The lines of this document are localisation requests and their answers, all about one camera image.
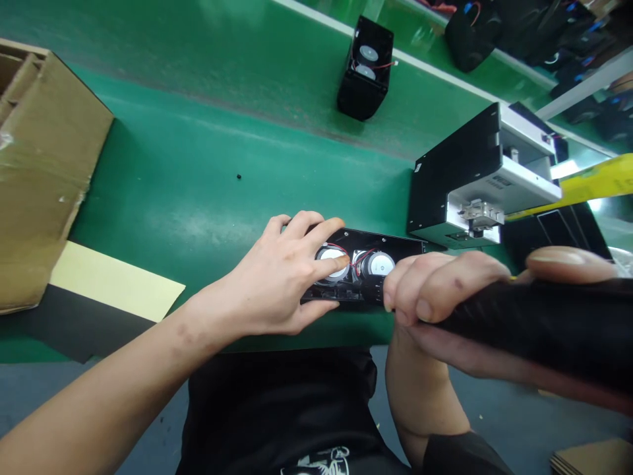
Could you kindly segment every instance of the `hand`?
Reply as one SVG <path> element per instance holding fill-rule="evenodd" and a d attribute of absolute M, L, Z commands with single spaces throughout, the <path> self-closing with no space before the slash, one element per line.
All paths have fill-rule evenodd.
<path fill-rule="evenodd" d="M 186 305 L 198 314 L 213 309 L 228 316 L 227 325 L 236 330 L 236 338 L 297 334 L 339 305 L 327 300 L 301 305 L 300 299 L 317 280 L 349 264 L 348 256 L 315 260 L 323 243 L 344 226 L 342 219 L 325 220 L 315 211 L 300 211 L 292 220 L 285 214 L 274 216 L 237 267 Z"/>
<path fill-rule="evenodd" d="M 571 247 L 544 247 L 526 261 L 527 270 L 517 279 L 534 278 L 567 284 L 590 284 L 616 276 L 615 268 L 598 256 Z M 418 319 L 436 323 L 470 296 L 497 280 L 508 280 L 508 269 L 483 253 L 458 257 L 438 253 L 400 261 L 384 283 L 387 310 L 395 309 L 397 327 L 423 351 L 474 377 L 528 383 L 565 397 L 583 400 L 624 413 L 633 402 L 602 388 L 561 375 L 501 350 L 451 334 Z"/>

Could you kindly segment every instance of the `yellow paper sheet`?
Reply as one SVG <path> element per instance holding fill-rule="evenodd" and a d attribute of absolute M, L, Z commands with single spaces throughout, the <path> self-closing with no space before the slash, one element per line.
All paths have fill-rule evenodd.
<path fill-rule="evenodd" d="M 185 286 L 68 241 L 50 283 L 84 297 L 161 321 Z"/>

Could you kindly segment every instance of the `black t-shirt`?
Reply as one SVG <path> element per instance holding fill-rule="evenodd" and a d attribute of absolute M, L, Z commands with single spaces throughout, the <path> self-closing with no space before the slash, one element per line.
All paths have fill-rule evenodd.
<path fill-rule="evenodd" d="M 216 356 L 189 380 L 177 475 L 411 474 L 367 405 L 376 367 L 366 350 Z M 484 440 L 432 436 L 425 474 L 509 474 Z"/>

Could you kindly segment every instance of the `yellow tape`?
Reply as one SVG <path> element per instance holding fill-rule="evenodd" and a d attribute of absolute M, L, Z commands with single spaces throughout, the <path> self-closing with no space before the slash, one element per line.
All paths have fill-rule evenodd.
<path fill-rule="evenodd" d="M 84 297 L 161 321 L 185 286 L 68 241 L 50 283 Z"/>
<path fill-rule="evenodd" d="M 506 216 L 508 221 L 584 201 L 633 193 L 633 154 L 624 154 L 561 181 L 562 199 Z"/>

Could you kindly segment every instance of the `gray floor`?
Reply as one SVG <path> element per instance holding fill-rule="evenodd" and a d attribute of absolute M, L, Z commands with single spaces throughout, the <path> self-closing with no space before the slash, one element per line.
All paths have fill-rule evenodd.
<path fill-rule="evenodd" d="M 374 347 L 378 387 L 369 406 L 387 445 L 404 454 L 389 413 L 384 386 L 386 347 Z M 0 435 L 90 367 L 75 363 L 0 366 Z M 474 430 L 502 456 L 517 475 L 550 474 L 548 460 L 558 449 L 582 443 L 626 437 L 632 421 L 610 411 L 535 390 L 482 381 L 459 371 L 453 384 Z M 118 471 L 119 475 L 152 473 L 171 475 L 180 458 L 180 433 L 187 412 L 187 390 L 181 388 L 154 421 Z"/>

